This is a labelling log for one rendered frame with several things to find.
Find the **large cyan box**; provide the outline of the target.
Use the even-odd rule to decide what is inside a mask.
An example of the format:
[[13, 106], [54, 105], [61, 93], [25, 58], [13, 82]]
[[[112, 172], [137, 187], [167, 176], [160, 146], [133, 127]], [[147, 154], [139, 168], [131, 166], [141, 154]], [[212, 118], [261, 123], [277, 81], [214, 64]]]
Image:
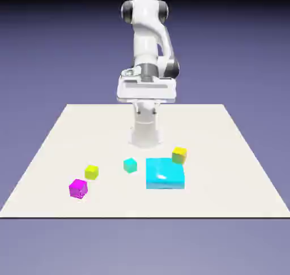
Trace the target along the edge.
[[146, 159], [146, 189], [184, 189], [185, 173], [171, 158]]

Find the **small lime yellow cube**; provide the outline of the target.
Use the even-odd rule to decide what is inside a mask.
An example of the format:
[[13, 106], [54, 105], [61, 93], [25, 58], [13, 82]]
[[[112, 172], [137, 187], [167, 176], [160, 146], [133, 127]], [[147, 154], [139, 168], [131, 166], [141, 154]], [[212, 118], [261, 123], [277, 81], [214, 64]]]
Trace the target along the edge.
[[99, 175], [99, 167], [95, 165], [88, 165], [84, 171], [85, 179], [95, 180]]

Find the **small golden yellow cube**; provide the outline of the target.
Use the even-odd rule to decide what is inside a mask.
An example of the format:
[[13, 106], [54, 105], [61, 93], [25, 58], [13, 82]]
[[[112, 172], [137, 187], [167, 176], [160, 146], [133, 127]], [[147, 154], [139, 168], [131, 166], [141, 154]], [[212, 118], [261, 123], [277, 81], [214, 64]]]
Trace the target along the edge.
[[187, 149], [183, 147], [175, 147], [172, 152], [172, 161], [175, 164], [183, 165], [187, 158]]

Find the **small magenta cube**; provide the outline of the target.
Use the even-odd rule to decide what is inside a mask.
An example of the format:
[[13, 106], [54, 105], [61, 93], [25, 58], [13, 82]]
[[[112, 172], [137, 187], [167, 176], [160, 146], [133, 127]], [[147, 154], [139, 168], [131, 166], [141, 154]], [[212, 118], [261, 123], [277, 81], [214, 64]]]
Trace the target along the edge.
[[88, 183], [81, 179], [75, 179], [69, 185], [69, 193], [71, 197], [82, 199], [88, 192]]

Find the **small teal cube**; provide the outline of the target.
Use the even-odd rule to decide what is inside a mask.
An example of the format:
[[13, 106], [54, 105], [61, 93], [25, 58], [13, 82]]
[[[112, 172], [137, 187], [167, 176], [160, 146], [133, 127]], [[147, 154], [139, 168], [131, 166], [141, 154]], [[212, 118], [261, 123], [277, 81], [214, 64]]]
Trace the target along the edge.
[[133, 173], [137, 171], [137, 162], [133, 158], [128, 158], [123, 161], [123, 169], [127, 173]]

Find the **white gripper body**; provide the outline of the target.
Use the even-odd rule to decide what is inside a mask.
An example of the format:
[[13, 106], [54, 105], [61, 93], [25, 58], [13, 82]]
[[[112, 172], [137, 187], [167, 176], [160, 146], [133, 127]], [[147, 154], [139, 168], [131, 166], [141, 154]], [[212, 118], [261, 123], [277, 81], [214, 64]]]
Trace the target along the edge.
[[117, 100], [133, 103], [137, 100], [154, 100], [158, 103], [174, 103], [177, 96], [176, 80], [153, 77], [143, 82], [140, 76], [120, 76], [117, 86]]

